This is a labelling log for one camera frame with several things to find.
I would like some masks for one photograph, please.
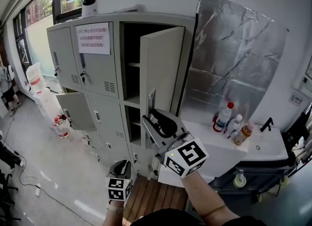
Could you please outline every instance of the sink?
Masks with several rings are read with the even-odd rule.
[[[260,131],[261,126],[256,125],[253,133],[248,139],[248,153],[242,161],[274,161],[288,158],[282,135],[279,128],[271,127],[264,132]]]

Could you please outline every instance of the open locker door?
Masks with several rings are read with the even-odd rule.
[[[56,94],[58,102],[74,130],[96,131],[85,95],[82,93]]]
[[[184,36],[184,27],[162,30],[140,39],[140,115],[148,115],[154,92],[155,108],[170,111]],[[142,146],[146,133],[141,129]]]

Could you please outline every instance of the black and white marker cube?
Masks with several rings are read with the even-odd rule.
[[[196,138],[168,151],[164,165],[183,178],[199,169],[208,156],[203,144]]]
[[[132,189],[131,179],[107,177],[105,187],[110,200],[126,201]]]

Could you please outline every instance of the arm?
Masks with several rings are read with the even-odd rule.
[[[111,205],[117,208],[122,208],[123,201],[111,201]],[[112,210],[107,210],[106,218],[103,226],[122,226],[123,213],[117,213]]]
[[[198,171],[181,180],[192,205],[207,225],[221,226],[239,217],[226,207],[222,198],[207,185]]]

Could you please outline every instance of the red bottle cap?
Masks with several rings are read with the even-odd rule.
[[[232,109],[234,107],[234,103],[233,102],[229,102],[228,103],[228,108]]]

